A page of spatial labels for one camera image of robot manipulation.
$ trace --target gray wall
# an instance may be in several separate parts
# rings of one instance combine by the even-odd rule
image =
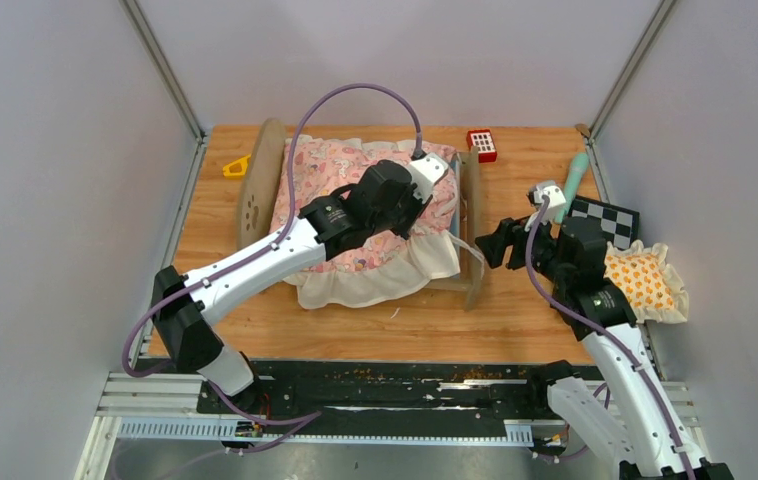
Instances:
[[[327,91],[376,82],[432,125],[590,123],[656,1],[142,0],[200,121],[296,123]],[[350,92],[316,124],[406,124]]]
[[[72,477],[192,147],[119,2],[0,1],[0,479]]]
[[[689,323],[656,328],[713,457],[758,478],[758,2],[680,2],[600,143],[616,203],[670,245]]]

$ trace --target red box with white dots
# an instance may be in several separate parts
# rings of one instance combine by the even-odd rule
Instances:
[[[494,145],[494,137],[491,130],[471,130],[467,132],[467,147],[479,149],[479,163],[497,161],[497,147]]]

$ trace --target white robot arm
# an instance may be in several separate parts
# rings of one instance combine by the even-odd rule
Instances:
[[[229,396],[244,391],[254,381],[250,364],[243,354],[223,344],[212,327],[247,298],[292,273],[359,248],[373,235],[391,230],[407,238],[448,169],[435,154],[405,166],[381,160],[364,172],[358,184],[303,207],[284,240],[276,242],[282,238],[279,230],[183,276],[172,266],[160,271],[155,276],[153,304],[186,285],[202,284],[153,319],[176,369],[198,372]]]
[[[567,362],[542,366],[532,374],[536,403],[564,418],[611,466],[613,478],[731,480],[726,465],[710,464],[676,416],[650,364],[628,300],[604,277],[607,242],[600,225],[568,217],[553,238],[549,222],[564,207],[563,193],[554,182],[544,182],[530,190],[529,200],[538,211],[520,220],[503,219],[493,234],[478,237],[476,245],[491,268],[503,263],[511,246],[508,268],[529,263],[553,282],[549,295],[530,272],[536,289],[559,310],[594,358],[625,425],[589,393]]]

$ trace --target checkerboard pattern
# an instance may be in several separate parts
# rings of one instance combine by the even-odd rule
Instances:
[[[603,236],[621,250],[626,250],[638,239],[639,214],[634,210],[577,195],[567,216],[599,220]]]

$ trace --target wooden table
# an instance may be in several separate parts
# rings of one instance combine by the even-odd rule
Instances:
[[[424,139],[467,150],[465,133],[470,129],[425,127]],[[491,131],[499,158],[481,165],[486,231],[480,234],[492,232],[502,218],[530,214],[529,188],[548,179],[563,182],[571,159],[584,151],[582,137],[573,128]],[[221,170],[252,151],[257,132],[258,126],[214,129],[176,253],[179,272],[234,252],[241,181],[224,178]],[[365,141],[413,137],[411,127],[314,126],[305,133]],[[579,194],[599,198],[590,172]],[[295,287],[279,283],[238,307],[216,329],[225,342],[257,358],[591,363],[570,328],[535,292],[523,271],[486,271],[476,307],[464,312],[461,305],[462,295],[456,292],[421,290],[368,308],[330,305],[307,311],[297,304]],[[157,338],[149,352],[166,355]]]

